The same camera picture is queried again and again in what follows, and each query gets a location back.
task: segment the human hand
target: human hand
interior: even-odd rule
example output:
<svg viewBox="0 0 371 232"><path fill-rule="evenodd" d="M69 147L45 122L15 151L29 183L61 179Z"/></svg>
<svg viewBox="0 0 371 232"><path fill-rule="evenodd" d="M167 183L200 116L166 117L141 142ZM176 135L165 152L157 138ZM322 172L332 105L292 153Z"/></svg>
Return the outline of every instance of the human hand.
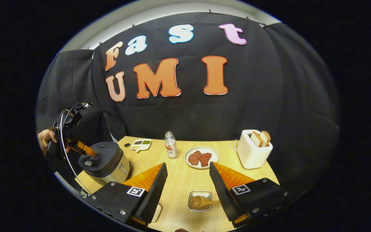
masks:
<svg viewBox="0 0 371 232"><path fill-rule="evenodd" d="M48 143L50 142L50 140L53 140L53 142L57 143L54 132L51 131L50 129L41 131L41 133L37 135L37 138L38 138L38 142L40 144L40 148L44 156L45 156L45 153L47 153L47 147L48 147ZM65 151L68 153L70 151L70 147L67 146L65 148Z"/></svg>

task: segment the white wall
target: white wall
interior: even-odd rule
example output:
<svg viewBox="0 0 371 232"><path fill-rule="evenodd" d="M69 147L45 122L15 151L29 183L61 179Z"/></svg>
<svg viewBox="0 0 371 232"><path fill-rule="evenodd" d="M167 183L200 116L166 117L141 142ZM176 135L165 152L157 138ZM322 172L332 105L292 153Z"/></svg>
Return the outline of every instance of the white wall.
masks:
<svg viewBox="0 0 371 232"><path fill-rule="evenodd" d="M267 13L237 0L138 0L103 16L75 35L62 51L77 49L95 49L99 42L104 42L114 35L127 30L133 24L161 18L169 15L189 12L208 12L234 15L266 25L280 22Z"/></svg>

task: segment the bottle label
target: bottle label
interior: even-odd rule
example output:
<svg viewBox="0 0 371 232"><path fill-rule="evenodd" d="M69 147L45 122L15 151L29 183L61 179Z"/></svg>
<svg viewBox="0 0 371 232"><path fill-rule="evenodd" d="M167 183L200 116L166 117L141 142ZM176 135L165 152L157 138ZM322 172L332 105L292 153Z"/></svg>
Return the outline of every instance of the bottle label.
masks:
<svg viewBox="0 0 371 232"><path fill-rule="evenodd" d="M165 144L165 148L167 150L167 154L169 157L176 157L177 156L177 144L174 143L172 146L169 144Z"/></svg>

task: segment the cable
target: cable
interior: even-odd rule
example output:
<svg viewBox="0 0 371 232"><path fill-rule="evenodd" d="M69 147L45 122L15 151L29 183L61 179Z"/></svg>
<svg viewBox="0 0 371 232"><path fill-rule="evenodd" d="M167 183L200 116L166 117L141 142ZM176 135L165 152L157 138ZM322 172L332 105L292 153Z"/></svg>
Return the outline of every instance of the cable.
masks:
<svg viewBox="0 0 371 232"><path fill-rule="evenodd" d="M69 113L70 113L70 110L67 110L67 109L66 109L66 110L63 110L63 111L68 111L67 116L66 116L66 118L67 118L68 115L69 115ZM63 122L62 122L62 119L63 119L63 116L64 116L64 112L63 112L63 113L61 114L61 116L60 116L60 127L59 127L59 128L61 128L61 130L60 130L60 135L61 135L61 136L60 136L60 141L61 141L61 145L62 145L63 151L65 152L65 156L66 156L66 158L67 158L68 164L70 165L70 168L71 168L72 172L74 173L75 177L77 178L78 182L80 182L81 186L82 186L83 188L85 188L85 191L87 191L87 193L88 193L89 195L91 195L91 192L88 191L88 188L84 186L84 184L80 181L80 179L78 178L77 174L75 173L75 171L74 171L74 169L73 169L73 167L72 167L72 165L71 165L70 159L68 158L67 151L65 150L64 140L62 139L62 138L63 138L63 135L62 135L62 129L63 129Z"/></svg>

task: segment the orange letter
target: orange letter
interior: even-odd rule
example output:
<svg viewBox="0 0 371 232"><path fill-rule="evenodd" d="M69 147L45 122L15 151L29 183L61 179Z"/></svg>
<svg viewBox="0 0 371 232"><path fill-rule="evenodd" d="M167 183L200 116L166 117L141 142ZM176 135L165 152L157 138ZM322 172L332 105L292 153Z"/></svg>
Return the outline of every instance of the orange letter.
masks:
<svg viewBox="0 0 371 232"><path fill-rule="evenodd" d="M109 87L109 95L115 102L122 102L125 98L125 88L124 88L124 81L122 80L122 77L124 76L124 72L118 72L115 75L115 78L118 80L118 86L119 86L119 94L115 93L114 89L114 77L109 76L106 78L107 85Z"/></svg>
<svg viewBox="0 0 371 232"><path fill-rule="evenodd" d="M110 68L112 68L115 65L115 60L118 57L118 47L122 47L122 42L118 42L116 45L112 46L112 48L108 49L106 51L107 56L107 65L106 65L106 71L108 71Z"/></svg>
<svg viewBox="0 0 371 232"><path fill-rule="evenodd" d="M178 59L168 58L163 59L157 69L156 74L148 67L146 63L139 64L134 67L134 72L137 73L138 80L138 94L137 97L140 99L148 98L150 96L149 91L146 90L146 85L154 97L157 96L159 86L162 84L160 91L163 97L175 97L181 94L179 88L177 88L176 81L176 65Z"/></svg>
<svg viewBox="0 0 371 232"><path fill-rule="evenodd" d="M207 95L224 95L228 89L224 85L224 64L227 59L219 56L207 56L201 59L207 65L207 86L204 93Z"/></svg>

